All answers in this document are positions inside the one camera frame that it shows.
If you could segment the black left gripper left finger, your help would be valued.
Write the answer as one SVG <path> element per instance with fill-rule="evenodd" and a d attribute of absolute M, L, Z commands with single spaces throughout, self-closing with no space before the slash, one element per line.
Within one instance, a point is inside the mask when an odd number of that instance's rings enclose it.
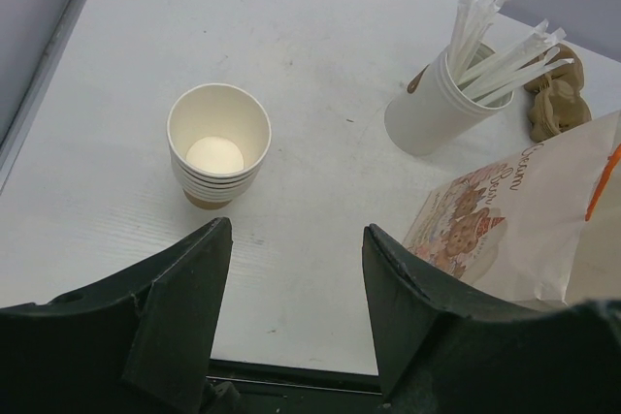
<path fill-rule="evenodd" d="M 229 271 L 224 217 L 49 303 L 1 311 L 5 413 L 229 413 L 208 379 Z"/>

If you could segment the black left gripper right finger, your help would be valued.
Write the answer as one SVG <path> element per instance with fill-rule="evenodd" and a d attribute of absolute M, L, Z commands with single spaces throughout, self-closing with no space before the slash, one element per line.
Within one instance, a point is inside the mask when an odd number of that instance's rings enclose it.
<path fill-rule="evenodd" d="M 542 312 L 489 296 L 377 225 L 362 266 L 382 413 L 616 413 L 620 304 Z"/>

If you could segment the beige paper takeout bag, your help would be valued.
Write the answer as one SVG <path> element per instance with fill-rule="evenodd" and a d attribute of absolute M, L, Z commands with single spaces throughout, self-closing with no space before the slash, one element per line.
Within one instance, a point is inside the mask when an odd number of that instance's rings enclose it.
<path fill-rule="evenodd" d="M 619 112 L 433 190 L 404 246 L 508 302 L 619 298 Z"/>

